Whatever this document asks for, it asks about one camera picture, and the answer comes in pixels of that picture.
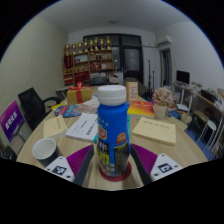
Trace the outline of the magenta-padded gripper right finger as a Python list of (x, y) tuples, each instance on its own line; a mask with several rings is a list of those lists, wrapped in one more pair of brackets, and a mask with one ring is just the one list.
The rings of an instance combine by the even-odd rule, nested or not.
[(180, 164), (165, 153), (157, 155), (136, 144), (130, 145), (130, 152), (144, 185), (182, 169)]

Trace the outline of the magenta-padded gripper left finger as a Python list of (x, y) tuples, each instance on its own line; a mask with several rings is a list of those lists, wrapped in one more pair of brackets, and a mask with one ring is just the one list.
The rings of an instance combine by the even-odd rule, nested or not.
[(45, 171), (81, 186), (93, 156), (94, 146), (89, 145), (68, 157), (59, 156), (45, 168)]

